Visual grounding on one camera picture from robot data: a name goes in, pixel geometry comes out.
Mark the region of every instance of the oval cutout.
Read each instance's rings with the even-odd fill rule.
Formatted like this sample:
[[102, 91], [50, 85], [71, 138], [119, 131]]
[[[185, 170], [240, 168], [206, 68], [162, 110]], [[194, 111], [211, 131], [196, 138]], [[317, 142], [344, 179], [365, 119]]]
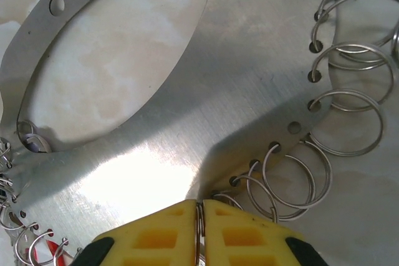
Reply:
[[42, 58], [19, 119], [33, 122], [53, 151], [112, 131], [169, 76], [205, 4], [206, 0], [94, 0]]

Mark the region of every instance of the scratched metal surface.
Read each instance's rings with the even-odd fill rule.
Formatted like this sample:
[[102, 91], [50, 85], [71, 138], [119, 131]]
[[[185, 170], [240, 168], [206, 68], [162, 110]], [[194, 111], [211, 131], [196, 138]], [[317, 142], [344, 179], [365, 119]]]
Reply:
[[[307, 79], [321, 0], [208, 0], [185, 53], [138, 113], [79, 148], [33, 154], [15, 134], [24, 92], [49, 44], [91, 0], [65, 0], [59, 17], [49, 14], [49, 1], [38, 3], [2, 60], [0, 129], [14, 150], [14, 186], [27, 187], [13, 209], [27, 213], [25, 224], [53, 229], [55, 240], [67, 237], [71, 253], [103, 231], [228, 188], [270, 142], [281, 143], [281, 157], [329, 107], [307, 110], [331, 89], [328, 77]], [[320, 33], [326, 47], [334, 32], [332, 16]], [[328, 73], [326, 62], [320, 71]], [[292, 121], [301, 134], [287, 131]]]

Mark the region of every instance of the stainless steel plate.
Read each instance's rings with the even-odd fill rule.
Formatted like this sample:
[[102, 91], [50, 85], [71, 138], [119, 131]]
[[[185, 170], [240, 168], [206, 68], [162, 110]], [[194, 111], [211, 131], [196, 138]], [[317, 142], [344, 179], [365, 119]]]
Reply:
[[[146, 105], [126, 123], [74, 150], [34, 154], [16, 134], [24, 93], [40, 59], [65, 25], [91, 0], [65, 0], [54, 16], [41, 0], [4, 55], [0, 129], [13, 149], [12, 208], [67, 237], [67, 250], [99, 233], [184, 198], [229, 188], [229, 178], [260, 158], [273, 141], [286, 154], [322, 117], [309, 101], [331, 89], [328, 77], [310, 83], [318, 54], [309, 51], [321, 0], [208, 0], [180, 61]], [[320, 40], [329, 47], [335, 18]], [[327, 62], [320, 65], [327, 74]], [[287, 126], [297, 121], [299, 134]]]

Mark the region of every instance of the black grip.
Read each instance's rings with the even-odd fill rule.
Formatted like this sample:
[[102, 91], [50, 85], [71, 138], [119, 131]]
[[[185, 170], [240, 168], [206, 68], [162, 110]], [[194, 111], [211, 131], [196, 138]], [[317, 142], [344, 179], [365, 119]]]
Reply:
[[89, 244], [70, 266], [100, 266], [114, 243], [111, 237], [106, 237]]
[[309, 243], [290, 237], [286, 243], [295, 255], [300, 266], [328, 266], [323, 258]]

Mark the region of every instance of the white surface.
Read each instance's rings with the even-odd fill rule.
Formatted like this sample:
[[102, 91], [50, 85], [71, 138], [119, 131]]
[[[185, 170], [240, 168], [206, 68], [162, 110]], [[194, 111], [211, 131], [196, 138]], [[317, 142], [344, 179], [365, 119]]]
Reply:
[[[37, 1], [0, 0], [0, 57]], [[112, 130], [134, 114], [170, 73], [195, 29], [204, 2], [95, 1], [69, 25], [41, 66], [24, 116], [41, 128], [55, 150]], [[356, 25], [379, 22], [382, 27], [385, 20], [379, 10], [388, 8], [383, 1], [366, 3], [361, 13], [342, 13], [340, 40], [353, 39], [353, 32], [374, 40], [369, 31]], [[128, 59], [128, 51], [134, 51], [134, 60]], [[363, 83], [359, 84], [358, 76]], [[387, 81], [383, 69], [350, 76], [333, 74], [333, 78], [337, 87], [357, 87], [376, 98]], [[332, 158], [335, 178], [331, 194], [290, 224], [304, 233], [331, 265], [397, 265], [399, 260], [397, 96], [395, 91], [383, 106], [388, 130], [381, 145], [360, 158]], [[339, 125], [331, 126], [332, 120]], [[375, 124], [372, 113], [332, 113], [317, 134], [329, 145], [359, 148], [375, 134], [376, 128], [368, 124]], [[318, 161], [309, 160], [311, 153], [298, 151], [310, 161], [318, 183], [322, 182]], [[285, 192], [283, 196], [298, 201], [306, 185], [290, 164], [284, 165], [274, 171], [273, 183]], [[11, 266], [9, 241], [3, 235], [0, 232], [0, 265]]]

